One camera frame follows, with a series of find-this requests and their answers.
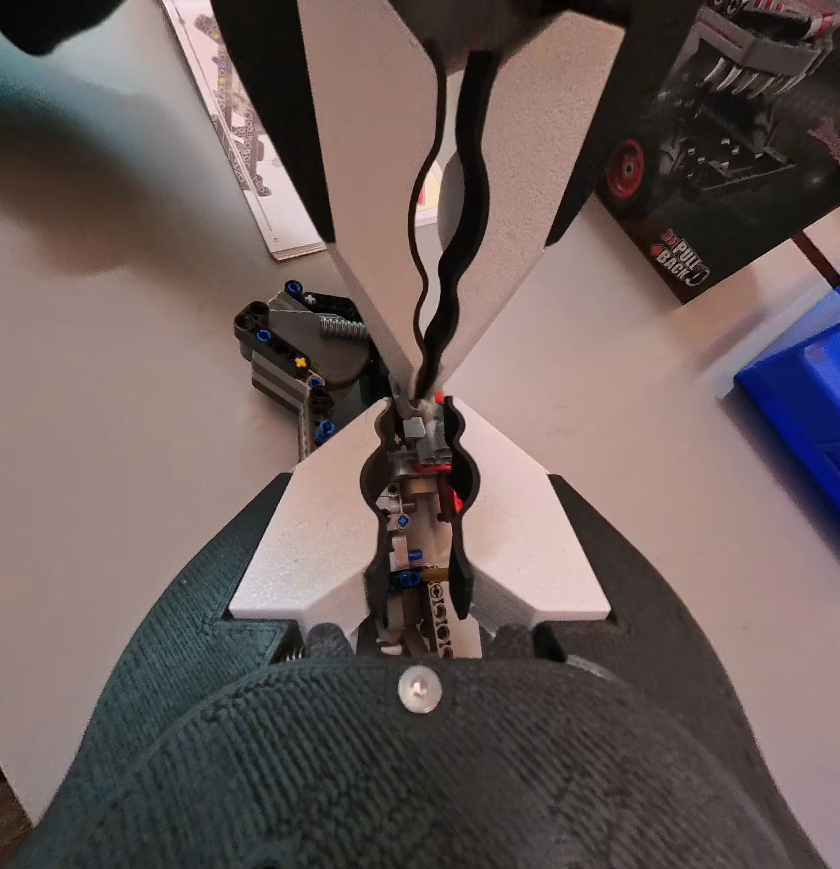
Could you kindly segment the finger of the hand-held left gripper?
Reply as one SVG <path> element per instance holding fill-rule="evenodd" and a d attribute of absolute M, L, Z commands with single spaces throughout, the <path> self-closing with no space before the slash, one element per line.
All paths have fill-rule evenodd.
<path fill-rule="evenodd" d="M 419 194 L 441 146 L 440 41 L 411 5 L 298 2 L 335 240 L 330 255 L 395 383 L 417 396 L 427 274 Z"/>
<path fill-rule="evenodd" d="M 423 396 L 447 380 L 547 246 L 626 35 L 625 12 L 466 12 L 439 212 L 440 298 L 423 336 Z"/>

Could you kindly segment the black toy truck box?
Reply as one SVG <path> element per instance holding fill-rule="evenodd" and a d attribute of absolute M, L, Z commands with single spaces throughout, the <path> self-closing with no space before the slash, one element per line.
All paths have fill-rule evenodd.
<path fill-rule="evenodd" d="M 681 303 L 840 205 L 840 2 L 700 2 L 597 194 Z"/>

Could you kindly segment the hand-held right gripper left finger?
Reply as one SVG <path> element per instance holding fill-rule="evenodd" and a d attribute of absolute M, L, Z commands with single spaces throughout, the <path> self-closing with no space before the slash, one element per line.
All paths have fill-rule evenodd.
<path fill-rule="evenodd" d="M 377 549 L 377 518 L 361 492 L 361 471 L 381 446 L 377 401 L 298 463 L 265 529 L 229 612 L 235 620 L 338 625 L 356 645 L 370 615 L 364 572 Z"/>

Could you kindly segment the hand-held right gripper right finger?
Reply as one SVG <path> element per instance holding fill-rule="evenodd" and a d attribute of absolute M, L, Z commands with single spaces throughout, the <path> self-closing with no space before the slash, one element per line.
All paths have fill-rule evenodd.
<path fill-rule="evenodd" d="M 448 591 L 460 620 L 505 625 L 604 621 L 612 606 L 546 468 L 462 399 L 444 402 L 451 520 Z"/>

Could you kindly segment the blue plastic bin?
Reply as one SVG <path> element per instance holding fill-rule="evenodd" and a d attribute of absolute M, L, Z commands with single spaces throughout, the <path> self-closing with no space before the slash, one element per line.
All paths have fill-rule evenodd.
<path fill-rule="evenodd" d="M 840 516 L 840 284 L 734 382 Z"/>

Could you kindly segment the dark grey toy brick frame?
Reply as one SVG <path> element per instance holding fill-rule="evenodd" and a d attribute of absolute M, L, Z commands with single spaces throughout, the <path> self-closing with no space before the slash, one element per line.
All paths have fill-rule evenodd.
<path fill-rule="evenodd" d="M 297 417 L 302 462 L 382 398 L 389 371 L 356 304 L 289 279 L 233 320 L 252 385 Z"/>

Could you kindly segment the grey toy brick assembly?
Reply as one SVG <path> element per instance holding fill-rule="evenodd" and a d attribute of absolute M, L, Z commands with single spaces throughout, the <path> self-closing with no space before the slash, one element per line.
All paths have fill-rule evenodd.
<path fill-rule="evenodd" d="M 456 657 L 448 567 L 452 519 L 461 500 L 450 483 L 445 396 L 402 420 L 389 453 L 390 479 L 377 501 L 389 533 L 389 585 L 375 643 L 388 656 Z"/>

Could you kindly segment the building instruction booklet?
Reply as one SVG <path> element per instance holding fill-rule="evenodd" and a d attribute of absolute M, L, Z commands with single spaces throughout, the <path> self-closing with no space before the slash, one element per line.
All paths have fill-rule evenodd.
<path fill-rule="evenodd" d="M 278 262 L 323 252 L 234 67 L 208 1 L 162 1 L 197 91 L 267 250 Z"/>

